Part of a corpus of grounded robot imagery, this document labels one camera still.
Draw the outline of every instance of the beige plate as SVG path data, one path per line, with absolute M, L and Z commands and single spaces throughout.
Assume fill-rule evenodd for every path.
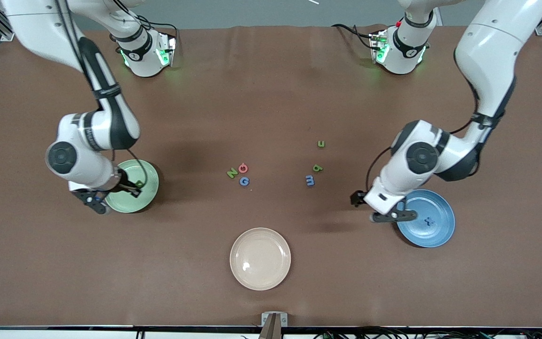
M 231 248 L 231 272 L 239 283 L 255 291 L 279 285 L 290 270 L 290 262 L 288 243 L 271 229 L 247 230 Z

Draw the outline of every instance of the plate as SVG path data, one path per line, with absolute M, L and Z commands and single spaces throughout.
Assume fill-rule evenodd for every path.
M 133 213 L 144 209 L 152 202 L 159 187 L 159 176 L 156 169 L 147 161 L 140 160 L 146 172 L 148 173 L 148 182 L 142 187 L 142 193 L 137 198 L 133 197 L 129 192 L 110 193 L 105 201 L 112 208 L 120 213 Z M 142 167 L 135 159 L 123 161 L 119 163 L 119 168 L 124 170 L 133 183 L 140 180 L 145 182 L 145 175 Z
M 417 218 L 398 222 L 400 232 L 421 247 L 444 245 L 455 231 L 455 215 L 449 203 L 437 193 L 416 189 L 407 194 L 407 210 L 415 210 Z
M 255 291 L 279 285 L 288 275 L 291 262 L 284 237 L 263 227 L 245 231 L 231 248 L 231 272 L 239 283 Z

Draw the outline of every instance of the brown tabletop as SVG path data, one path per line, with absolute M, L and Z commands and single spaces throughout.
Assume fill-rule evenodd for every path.
M 349 204 L 407 122 L 468 120 L 452 58 L 462 32 L 436 28 L 424 62 L 396 76 L 336 28 L 191 30 L 183 66 L 152 79 L 123 66 L 107 32 L 88 32 L 141 124 L 133 150 L 162 178 L 151 208 L 105 217 L 44 163 L 60 118 L 96 107 L 82 75 L 3 43 L 0 325 L 250 325 L 281 310 L 297 326 L 542 326 L 542 37 L 518 58 L 480 172 L 426 185 L 454 209 L 452 240 L 413 247 Z M 225 174 L 243 161 L 248 187 Z M 314 164 L 324 170 L 307 187 Z M 269 291 L 230 271 L 231 246 L 252 227 L 277 230 L 292 251 Z

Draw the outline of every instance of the gray floor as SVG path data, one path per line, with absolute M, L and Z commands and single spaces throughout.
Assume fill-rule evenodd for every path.
M 152 22 L 179 28 L 228 28 L 233 26 L 330 26 L 393 24 L 402 17 L 395 0 L 149 0 L 134 9 Z M 441 7 L 444 25 L 468 25 L 484 0 L 467 0 Z M 103 29 L 90 19 L 75 16 L 83 30 Z

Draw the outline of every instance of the blue plate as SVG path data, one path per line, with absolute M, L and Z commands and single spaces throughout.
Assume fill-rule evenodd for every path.
M 400 232 L 415 245 L 444 245 L 455 231 L 455 215 L 449 203 L 427 189 L 416 189 L 406 197 L 407 210 L 415 210 L 417 218 L 398 222 Z

